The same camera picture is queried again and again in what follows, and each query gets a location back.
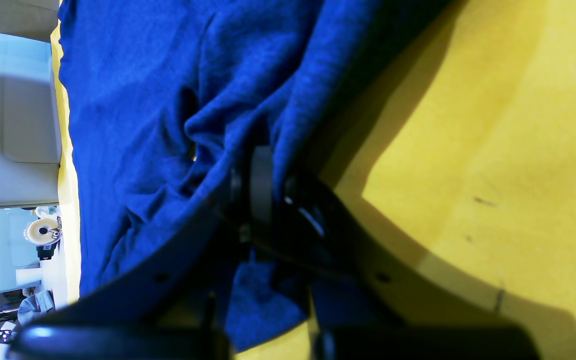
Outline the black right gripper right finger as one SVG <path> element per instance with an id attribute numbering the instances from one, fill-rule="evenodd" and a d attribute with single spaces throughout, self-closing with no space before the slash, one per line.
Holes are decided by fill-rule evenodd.
<path id="1" fill-rule="evenodd" d="M 538 360 L 520 326 L 389 255 L 310 173 L 283 185 L 282 228 L 311 280 L 315 360 Z"/>

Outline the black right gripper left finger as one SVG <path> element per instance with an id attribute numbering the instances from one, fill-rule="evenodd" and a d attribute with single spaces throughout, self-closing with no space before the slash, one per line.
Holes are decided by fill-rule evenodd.
<path id="1" fill-rule="evenodd" d="M 234 274 L 271 231 L 274 152 L 240 153 L 172 240 L 130 272 L 26 325 L 12 360 L 232 360 L 224 332 Z"/>

